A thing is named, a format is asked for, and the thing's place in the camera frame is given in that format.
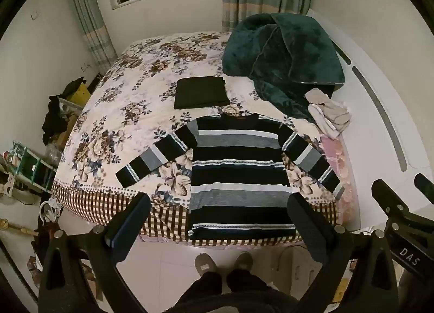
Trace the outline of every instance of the screw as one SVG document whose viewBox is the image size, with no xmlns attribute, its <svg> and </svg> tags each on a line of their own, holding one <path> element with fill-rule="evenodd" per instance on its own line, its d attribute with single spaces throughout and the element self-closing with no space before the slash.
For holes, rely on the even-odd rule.
<svg viewBox="0 0 434 313">
<path fill-rule="evenodd" d="M 344 226 L 342 226 L 342 225 L 336 225 L 335 226 L 335 231 L 337 232 L 337 233 L 345 233 L 345 227 Z"/>
<path fill-rule="evenodd" d="M 54 238 L 59 239 L 60 237 L 63 236 L 63 231 L 62 230 L 58 230 L 54 233 Z"/>
<path fill-rule="evenodd" d="M 96 225 L 94 228 L 92 228 L 93 233 L 101 233 L 105 229 L 104 225 Z"/>
<path fill-rule="evenodd" d="M 374 234 L 378 237 L 378 238 L 383 238 L 384 237 L 384 232 L 381 230 L 376 230 L 374 232 Z"/>
</svg>

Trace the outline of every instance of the bedspread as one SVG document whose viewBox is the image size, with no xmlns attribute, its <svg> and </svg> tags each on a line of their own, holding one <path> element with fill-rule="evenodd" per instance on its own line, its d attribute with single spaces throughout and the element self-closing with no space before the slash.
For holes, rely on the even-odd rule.
<svg viewBox="0 0 434 313">
<path fill-rule="evenodd" d="M 53 185 L 65 207 L 85 220 L 107 224 L 138 192 L 152 203 L 142 228 L 148 237 L 176 242 L 185 235 L 190 201 L 192 151 L 123 189 L 115 173 L 148 146 L 188 121 L 209 114 L 260 113 L 276 118 L 321 153 L 315 125 L 283 115 L 259 99 L 247 77 L 222 73 L 221 58 L 229 34 L 199 32 L 154 37 L 133 43 L 101 80 L 83 109 L 66 144 Z M 176 83 L 191 76 L 223 76 L 231 104 L 225 107 L 174 110 Z M 333 196 L 285 157 L 292 186 L 332 223 L 337 211 Z M 272 245 L 296 236 L 251 241 L 190 241 L 193 245 Z"/>
</svg>

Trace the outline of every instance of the black mechanical arm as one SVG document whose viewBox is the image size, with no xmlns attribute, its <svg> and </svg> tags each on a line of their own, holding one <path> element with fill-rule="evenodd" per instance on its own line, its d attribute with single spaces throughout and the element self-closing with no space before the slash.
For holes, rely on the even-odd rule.
<svg viewBox="0 0 434 313">
<path fill-rule="evenodd" d="M 434 185 L 422 175 L 416 176 L 415 185 L 432 202 Z M 349 233 L 341 225 L 330 225 L 299 193 L 289 197 L 289 216 L 313 259 L 323 264 L 294 313 L 323 313 L 352 259 L 357 259 L 357 265 L 340 305 L 334 310 L 336 313 L 404 311 L 398 305 L 392 258 L 418 283 L 425 287 L 433 283 L 434 223 L 409 213 L 407 206 L 382 180 L 374 182 L 372 195 L 389 221 L 385 232 L 376 230 L 371 236 Z M 150 208 L 148 196 L 139 193 L 107 226 L 97 225 L 90 233 L 76 236 L 56 232 L 44 262 L 39 312 L 103 312 L 82 271 L 80 260 L 89 259 L 115 313 L 146 313 L 123 281 L 116 263 L 127 257 Z M 405 291 L 404 296 L 409 293 L 411 291 Z M 424 302 L 428 299 L 427 294 L 422 297 Z M 405 307 L 414 303 L 411 299 L 401 301 Z"/>
</svg>

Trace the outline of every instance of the teal blanket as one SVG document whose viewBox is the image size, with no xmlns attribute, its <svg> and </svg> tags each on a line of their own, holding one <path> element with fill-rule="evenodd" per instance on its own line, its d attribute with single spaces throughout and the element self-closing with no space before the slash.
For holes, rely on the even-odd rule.
<svg viewBox="0 0 434 313">
<path fill-rule="evenodd" d="M 240 22 L 227 41 L 223 72 L 249 77 L 261 99 L 311 122 L 304 94 L 317 87 L 330 97 L 344 84 L 324 29 L 311 17 L 290 13 L 256 14 Z"/>
</svg>

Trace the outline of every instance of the long-sleeve striped shirt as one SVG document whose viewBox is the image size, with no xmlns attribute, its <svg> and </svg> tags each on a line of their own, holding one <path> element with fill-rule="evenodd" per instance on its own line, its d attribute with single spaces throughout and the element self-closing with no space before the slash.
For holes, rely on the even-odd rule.
<svg viewBox="0 0 434 313">
<path fill-rule="evenodd" d="M 291 235 L 282 152 L 336 198 L 344 187 L 326 158 L 295 131 L 262 116 L 204 116 L 151 145 L 116 173 L 123 187 L 193 149 L 190 239 Z"/>
</svg>

